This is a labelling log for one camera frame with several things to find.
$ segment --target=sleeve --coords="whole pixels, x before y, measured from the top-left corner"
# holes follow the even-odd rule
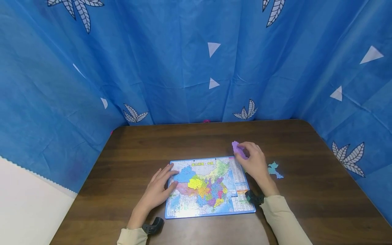
[[[312,245],[282,196],[269,196],[260,205],[279,245]]]
[[[120,237],[117,245],[145,245],[147,241],[147,234],[142,228],[129,230],[121,229]]]

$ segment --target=wrist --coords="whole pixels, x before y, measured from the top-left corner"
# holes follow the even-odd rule
[[[149,214],[150,210],[139,204],[133,209],[131,217],[129,218],[127,229],[133,230],[141,228]]]
[[[259,185],[265,197],[280,195],[275,182],[272,180],[272,178],[269,175],[264,178],[258,178],[256,182]]]

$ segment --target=wooden table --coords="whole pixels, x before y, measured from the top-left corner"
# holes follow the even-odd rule
[[[232,155],[232,141],[257,143],[284,179],[276,184],[313,244],[392,244],[392,229],[305,121],[121,127],[113,132],[51,244],[116,244],[158,168],[171,160]],[[251,189],[256,185],[248,177]],[[149,216],[164,218],[165,205]],[[255,214],[165,220],[147,244],[259,244]]]

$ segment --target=left hand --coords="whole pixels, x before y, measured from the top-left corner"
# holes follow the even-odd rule
[[[138,203],[138,205],[147,209],[148,212],[166,201],[169,195],[176,189],[178,182],[174,181],[165,190],[165,184],[169,178],[179,173],[178,171],[170,171],[172,167],[173,164],[168,164],[163,170],[159,169],[151,178],[144,195]]]
[[[165,184],[169,178],[179,173],[178,171],[170,171],[172,167],[173,164],[168,164],[164,169],[159,169],[151,178],[142,198],[132,211],[127,225],[128,229],[140,228],[149,212],[166,201],[169,195],[176,189],[178,182],[174,181],[165,190]]]

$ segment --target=white wall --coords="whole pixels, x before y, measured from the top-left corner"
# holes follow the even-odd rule
[[[75,198],[0,156],[0,244],[48,245]]]

